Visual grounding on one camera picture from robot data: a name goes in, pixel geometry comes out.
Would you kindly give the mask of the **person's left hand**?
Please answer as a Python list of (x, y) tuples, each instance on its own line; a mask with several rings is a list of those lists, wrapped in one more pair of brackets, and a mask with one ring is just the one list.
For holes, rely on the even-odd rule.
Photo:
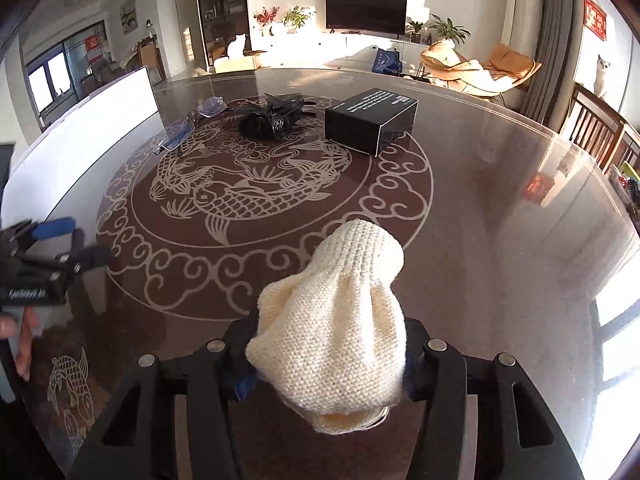
[(32, 365), (32, 340), (39, 327), (39, 318), (33, 307), (24, 309), (23, 321), (17, 323), (12, 316), (2, 314), (0, 321), (0, 336), (2, 340), (15, 335), (18, 338), (17, 355), (14, 359), (18, 376), (29, 382), (30, 366)]

